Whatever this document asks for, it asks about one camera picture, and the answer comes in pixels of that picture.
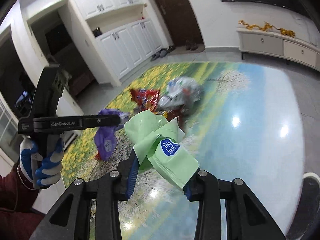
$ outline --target gloved hand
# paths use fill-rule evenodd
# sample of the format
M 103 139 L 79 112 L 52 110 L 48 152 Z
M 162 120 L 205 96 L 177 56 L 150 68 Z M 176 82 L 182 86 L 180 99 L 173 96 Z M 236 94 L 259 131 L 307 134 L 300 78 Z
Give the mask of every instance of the gloved hand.
M 55 150 L 42 160 L 41 167 L 36 170 L 39 186 L 52 185 L 61 178 L 62 159 L 64 156 L 64 142 L 59 138 Z M 33 181 L 31 171 L 31 155 L 38 152 L 37 144 L 31 139 L 24 139 L 20 144 L 20 168 L 23 175 Z

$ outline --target purple plastic bag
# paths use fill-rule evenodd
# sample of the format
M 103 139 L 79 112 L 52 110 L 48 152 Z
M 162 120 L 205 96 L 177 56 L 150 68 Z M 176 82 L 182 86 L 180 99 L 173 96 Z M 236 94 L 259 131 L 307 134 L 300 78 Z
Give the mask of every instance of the purple plastic bag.
M 120 125 L 99 127 L 94 135 L 94 142 L 98 148 L 98 153 L 102 160 L 107 161 L 118 143 L 115 131 L 124 127 L 124 123 L 129 120 L 129 113 L 121 112 L 118 109 L 102 109 L 98 114 L 117 114 L 121 118 Z

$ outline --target gray tile floor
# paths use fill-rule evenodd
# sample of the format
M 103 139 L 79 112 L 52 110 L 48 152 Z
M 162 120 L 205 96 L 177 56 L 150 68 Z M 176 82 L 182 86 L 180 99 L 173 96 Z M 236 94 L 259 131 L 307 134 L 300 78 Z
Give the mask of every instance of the gray tile floor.
M 238 52 L 201 52 L 181 55 L 167 55 L 153 62 L 138 66 L 120 87 L 99 86 L 93 83 L 79 98 L 79 105 L 85 114 L 97 114 L 117 94 L 134 79 L 152 66 L 172 62 L 228 61 L 247 62 L 283 70 L 289 77 L 300 108 L 305 137 L 305 172 L 314 172 L 320 176 L 320 72 L 309 67 L 264 55 L 245 54 L 241 60 Z

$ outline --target door handle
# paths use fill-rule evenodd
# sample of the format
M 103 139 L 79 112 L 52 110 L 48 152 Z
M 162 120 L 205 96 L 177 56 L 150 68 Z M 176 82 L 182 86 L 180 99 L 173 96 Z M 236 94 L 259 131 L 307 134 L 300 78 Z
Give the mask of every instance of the door handle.
M 161 8 L 161 10 L 162 10 L 163 15 L 166 15 L 167 13 L 166 13 L 166 11 L 165 11 L 165 9 L 164 9 L 164 6 L 163 6 L 163 5 L 160 5 L 160 8 Z

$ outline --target brown door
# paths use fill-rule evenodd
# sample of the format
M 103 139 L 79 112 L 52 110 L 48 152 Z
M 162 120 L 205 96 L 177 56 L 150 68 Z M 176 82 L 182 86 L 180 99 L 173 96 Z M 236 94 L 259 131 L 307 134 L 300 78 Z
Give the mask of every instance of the brown door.
M 198 22 L 189 0 L 155 0 L 175 46 L 186 40 L 203 44 Z

